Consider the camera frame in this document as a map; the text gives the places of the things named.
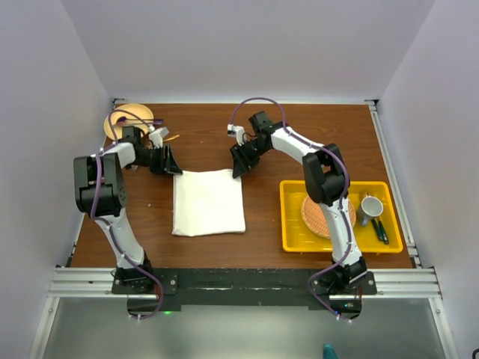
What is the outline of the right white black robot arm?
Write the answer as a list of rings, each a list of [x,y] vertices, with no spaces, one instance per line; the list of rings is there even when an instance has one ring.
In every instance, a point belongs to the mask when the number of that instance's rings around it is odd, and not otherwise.
[[[250,140],[243,127],[232,123],[227,126],[228,136],[237,141],[230,148],[232,177],[247,174],[269,150],[285,153],[300,163],[307,194],[322,210],[332,242],[332,265],[324,272],[333,273],[337,291],[351,293],[366,275],[367,266],[353,233],[348,201],[350,177],[338,146],[313,142],[284,121],[273,123],[264,111],[251,116],[249,122],[254,131]]]

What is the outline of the white cloth napkin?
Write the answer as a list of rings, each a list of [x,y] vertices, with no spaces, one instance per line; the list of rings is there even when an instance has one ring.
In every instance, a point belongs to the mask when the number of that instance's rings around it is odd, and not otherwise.
[[[184,171],[173,181],[174,236],[244,233],[242,181],[231,169]]]

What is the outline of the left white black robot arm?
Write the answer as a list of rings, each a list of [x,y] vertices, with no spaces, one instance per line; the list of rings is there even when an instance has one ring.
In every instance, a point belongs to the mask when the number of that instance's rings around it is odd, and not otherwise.
[[[126,126],[122,138],[90,156],[73,160],[75,201],[104,232],[116,258],[115,285],[147,293],[158,280],[146,252],[138,243],[126,216],[127,192],[123,169],[145,167],[153,174],[181,175],[171,146],[164,143],[165,127],[150,127],[147,135]],[[150,146],[143,143],[143,138]]]

